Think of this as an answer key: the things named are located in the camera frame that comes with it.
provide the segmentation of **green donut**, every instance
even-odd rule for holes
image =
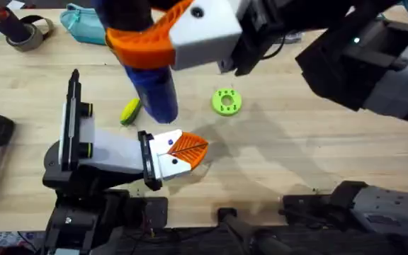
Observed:
[[[240,111],[242,96],[234,89],[219,89],[212,96],[212,108],[223,116],[232,116]]]

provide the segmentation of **teal pouch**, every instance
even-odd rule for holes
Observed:
[[[67,10],[61,13],[60,20],[75,40],[105,45],[105,28],[98,19],[96,10],[67,4]]]

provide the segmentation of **wooden table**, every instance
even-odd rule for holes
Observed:
[[[219,75],[215,64],[174,73],[179,116],[159,125],[142,111],[135,127],[121,127],[119,114],[137,94],[106,47],[76,42],[60,25],[62,10],[24,10],[51,18],[57,31],[40,48],[17,52],[0,37],[0,114],[16,132],[0,168],[0,231],[43,230],[55,192],[42,185],[43,157],[60,135],[61,109],[74,68],[81,73],[83,100],[94,103],[96,124],[136,138],[181,128],[210,142],[205,161],[190,175],[158,192],[143,182],[123,187],[134,196],[167,196],[170,227],[215,224],[219,207],[232,206],[256,224],[283,224],[277,215],[287,194],[329,193],[343,180],[408,191],[408,123],[354,113],[314,95],[294,57],[321,32],[259,63],[248,76]],[[408,21],[403,8],[387,17]],[[232,87],[243,109],[226,118],[210,97]]]

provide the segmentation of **wire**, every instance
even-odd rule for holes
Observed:
[[[37,252],[37,249],[35,248],[34,244],[32,242],[29,242],[21,233],[20,231],[17,231],[17,234],[21,237],[23,241],[25,241],[26,244],[29,244],[29,246],[33,249],[34,253]]]
[[[284,42],[286,41],[286,35],[283,36],[283,39],[281,40],[281,44],[280,47],[278,47],[278,49],[276,49],[274,52],[272,52],[269,55],[263,56],[261,58],[261,60],[269,60],[272,57],[275,57],[278,53],[280,53],[280,51],[283,49],[284,46]]]
[[[133,244],[133,249],[132,249],[132,252],[130,252],[130,255],[133,255],[135,253],[136,247],[142,241],[142,239],[145,237],[145,235],[146,235],[146,232],[143,232],[141,237],[138,240],[135,241],[135,244]]]
[[[211,229],[206,229],[206,230],[203,230],[203,231],[200,231],[200,232],[196,232],[196,233],[190,234],[190,235],[182,237],[182,238],[179,237],[177,242],[183,242],[183,241],[192,239],[194,237],[199,237],[199,236],[204,235],[204,234],[210,234],[211,232],[215,231],[217,228],[218,228],[218,226],[213,227]],[[149,241],[149,240],[143,240],[141,238],[133,237],[133,236],[131,236],[129,234],[125,234],[125,235],[127,237],[129,237],[130,239],[135,240],[136,242],[142,242],[142,243],[146,243],[146,244],[165,244],[165,243],[172,243],[173,242],[170,239],[162,240],[162,241]]]

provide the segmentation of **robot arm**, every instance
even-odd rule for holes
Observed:
[[[162,181],[191,171],[208,143],[174,130],[159,135],[138,132],[130,140],[94,127],[94,107],[81,102],[79,73],[69,80],[62,133],[45,155],[43,184],[56,191],[41,254],[112,254],[128,228],[162,228],[166,198],[133,198],[112,189],[144,179],[153,191]]]
[[[149,1],[138,2],[147,5],[138,11],[149,14]],[[296,57],[310,88],[353,111],[408,120],[408,24],[377,19],[395,0],[166,2],[172,7],[142,33],[108,24],[108,41],[127,66],[181,70],[216,62],[221,72],[240,76],[285,34],[327,28]],[[132,22],[115,11],[104,16]]]

